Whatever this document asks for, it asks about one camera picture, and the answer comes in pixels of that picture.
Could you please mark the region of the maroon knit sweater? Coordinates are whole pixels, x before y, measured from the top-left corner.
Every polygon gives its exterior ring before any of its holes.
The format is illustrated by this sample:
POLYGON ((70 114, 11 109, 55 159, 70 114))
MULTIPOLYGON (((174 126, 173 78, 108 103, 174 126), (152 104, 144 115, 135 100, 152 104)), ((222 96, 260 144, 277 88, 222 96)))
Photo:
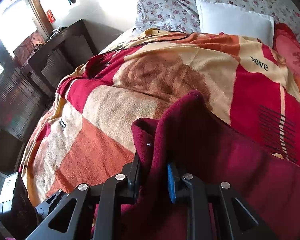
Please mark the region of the maroon knit sweater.
POLYGON ((138 202, 122 210, 122 239, 185 239, 186 207, 168 197, 168 162, 207 184, 229 182, 278 239, 300 239, 300 166, 236 132, 198 91, 158 120, 135 120, 132 133, 143 180, 138 202))

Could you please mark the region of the red orange patchwork blanket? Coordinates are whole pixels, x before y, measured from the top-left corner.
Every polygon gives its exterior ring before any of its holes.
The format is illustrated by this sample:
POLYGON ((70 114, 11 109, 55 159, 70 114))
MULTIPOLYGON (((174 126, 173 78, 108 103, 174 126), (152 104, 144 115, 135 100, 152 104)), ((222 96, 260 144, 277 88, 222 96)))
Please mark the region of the red orange patchwork blanket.
POLYGON ((232 128, 300 165, 300 78, 259 39, 148 29, 64 77, 21 161, 33 205, 131 162, 132 123, 192 90, 232 128))

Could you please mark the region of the dark wooden slatted cabinet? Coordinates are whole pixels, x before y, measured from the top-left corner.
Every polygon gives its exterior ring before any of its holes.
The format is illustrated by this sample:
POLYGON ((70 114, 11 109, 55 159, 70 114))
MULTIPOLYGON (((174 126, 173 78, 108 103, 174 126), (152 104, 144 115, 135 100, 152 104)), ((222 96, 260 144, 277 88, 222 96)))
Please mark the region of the dark wooden slatted cabinet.
POLYGON ((44 96, 18 69, 0 67, 0 128, 27 141, 43 109, 44 96))

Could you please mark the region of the dark wooden bedside table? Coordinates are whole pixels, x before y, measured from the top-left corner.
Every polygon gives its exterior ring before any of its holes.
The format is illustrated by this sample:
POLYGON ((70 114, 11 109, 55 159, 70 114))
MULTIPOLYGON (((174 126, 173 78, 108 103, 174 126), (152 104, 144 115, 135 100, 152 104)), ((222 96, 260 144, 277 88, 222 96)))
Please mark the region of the dark wooden bedside table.
POLYGON ((65 47, 65 41, 72 37, 83 37, 93 56, 100 52, 89 34, 86 21, 80 19, 51 37, 25 63, 23 73, 29 79, 30 84, 42 94, 44 99, 48 99, 56 91, 55 86, 43 74, 44 68, 49 65, 51 56, 60 53, 61 58, 66 62, 66 66, 69 66, 70 70, 75 70, 73 57, 70 56, 65 47))

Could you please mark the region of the red heart-shaped cushion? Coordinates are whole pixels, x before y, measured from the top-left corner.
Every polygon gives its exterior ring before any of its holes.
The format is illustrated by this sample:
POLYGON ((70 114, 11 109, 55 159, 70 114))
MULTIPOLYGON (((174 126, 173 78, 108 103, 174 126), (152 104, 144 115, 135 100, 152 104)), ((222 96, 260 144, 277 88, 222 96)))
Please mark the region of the red heart-shaped cushion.
POLYGON ((300 78, 300 43, 286 24, 275 24, 273 47, 285 58, 291 72, 300 78))

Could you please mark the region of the white pillow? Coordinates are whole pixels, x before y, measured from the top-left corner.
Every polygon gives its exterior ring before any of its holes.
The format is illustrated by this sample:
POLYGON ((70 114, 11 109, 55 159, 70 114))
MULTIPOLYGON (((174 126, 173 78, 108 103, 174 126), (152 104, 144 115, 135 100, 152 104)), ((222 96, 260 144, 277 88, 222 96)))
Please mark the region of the white pillow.
POLYGON ((274 18, 236 5, 196 0, 202 33, 247 36, 272 46, 274 18))

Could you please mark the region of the floral white quilt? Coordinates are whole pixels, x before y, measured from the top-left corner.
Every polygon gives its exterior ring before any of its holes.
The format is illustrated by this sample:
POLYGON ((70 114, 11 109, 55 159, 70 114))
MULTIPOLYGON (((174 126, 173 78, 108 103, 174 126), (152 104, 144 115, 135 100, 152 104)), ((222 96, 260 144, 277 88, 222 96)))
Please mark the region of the floral white quilt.
MULTIPOLYGON (((275 23, 288 25, 300 43, 300 14, 280 0, 206 1, 236 5, 272 16, 275 23)), ((198 33, 200 27, 196 0, 139 0, 135 29, 140 33, 148 28, 198 33)))

